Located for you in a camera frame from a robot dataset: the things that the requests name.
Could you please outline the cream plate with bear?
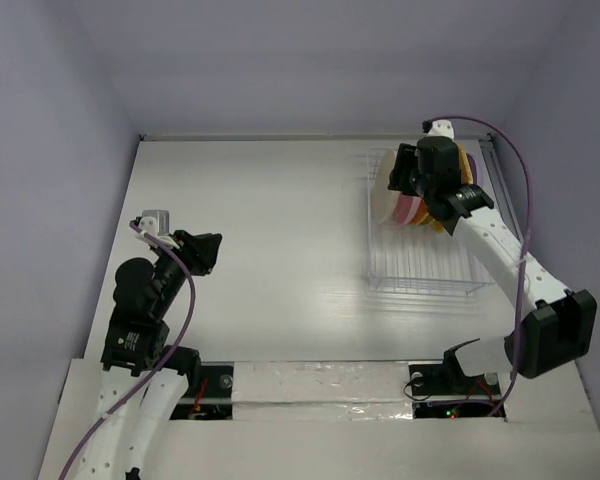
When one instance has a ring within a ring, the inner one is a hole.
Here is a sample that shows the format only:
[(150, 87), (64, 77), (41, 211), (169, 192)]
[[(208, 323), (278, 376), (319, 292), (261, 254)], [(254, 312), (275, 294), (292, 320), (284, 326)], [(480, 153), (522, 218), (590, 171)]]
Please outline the cream plate with bear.
[(393, 215), (399, 193), (388, 188), (389, 177), (394, 168), (396, 151), (387, 150), (378, 162), (375, 171), (373, 187), (371, 189), (371, 214), (378, 224), (388, 222)]

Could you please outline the pink round plate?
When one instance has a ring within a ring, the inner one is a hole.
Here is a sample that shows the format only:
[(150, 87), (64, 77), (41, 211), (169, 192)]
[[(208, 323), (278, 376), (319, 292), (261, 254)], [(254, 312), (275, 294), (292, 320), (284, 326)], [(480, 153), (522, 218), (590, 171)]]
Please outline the pink round plate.
[(421, 198), (400, 193), (390, 220), (396, 225), (405, 225), (411, 222), (420, 207)]

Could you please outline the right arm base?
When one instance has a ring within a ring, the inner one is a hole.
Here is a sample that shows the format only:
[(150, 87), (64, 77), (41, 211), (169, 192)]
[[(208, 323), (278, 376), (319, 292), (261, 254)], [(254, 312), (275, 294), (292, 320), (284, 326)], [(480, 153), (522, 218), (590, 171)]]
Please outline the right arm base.
[(484, 376), (454, 380), (442, 363), (409, 365), (403, 393), (411, 401), (415, 419), (487, 418), (501, 401), (497, 379)]

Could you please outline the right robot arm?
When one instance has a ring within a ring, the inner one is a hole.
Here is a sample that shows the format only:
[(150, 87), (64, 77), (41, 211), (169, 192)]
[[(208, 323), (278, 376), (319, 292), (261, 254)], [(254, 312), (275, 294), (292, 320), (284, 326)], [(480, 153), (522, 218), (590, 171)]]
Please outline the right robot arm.
[(398, 147), (388, 188), (418, 197), (428, 214), (482, 264), (515, 309), (514, 329), (446, 351), (442, 384), (462, 392), (478, 375), (536, 378), (588, 353), (597, 302), (551, 275), (505, 224), (491, 197), (462, 179), (454, 140), (427, 136)]

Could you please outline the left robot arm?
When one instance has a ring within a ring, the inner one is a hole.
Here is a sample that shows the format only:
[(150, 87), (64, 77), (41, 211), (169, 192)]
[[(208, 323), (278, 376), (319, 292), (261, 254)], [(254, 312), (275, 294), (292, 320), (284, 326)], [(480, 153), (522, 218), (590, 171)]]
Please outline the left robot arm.
[(200, 386), (200, 355), (181, 344), (194, 311), (172, 343), (165, 316), (182, 286), (212, 273), (222, 236), (168, 233), (151, 220), (130, 224), (157, 259), (132, 258), (116, 271), (96, 417), (63, 466), (63, 479), (144, 478), (178, 401)]

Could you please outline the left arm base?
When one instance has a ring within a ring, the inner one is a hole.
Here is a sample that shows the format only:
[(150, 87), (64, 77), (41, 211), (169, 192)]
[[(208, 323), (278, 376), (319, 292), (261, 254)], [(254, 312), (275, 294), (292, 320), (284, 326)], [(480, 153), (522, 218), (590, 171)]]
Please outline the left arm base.
[(198, 384), (174, 408), (171, 420), (216, 421), (233, 416), (233, 363), (203, 363)]

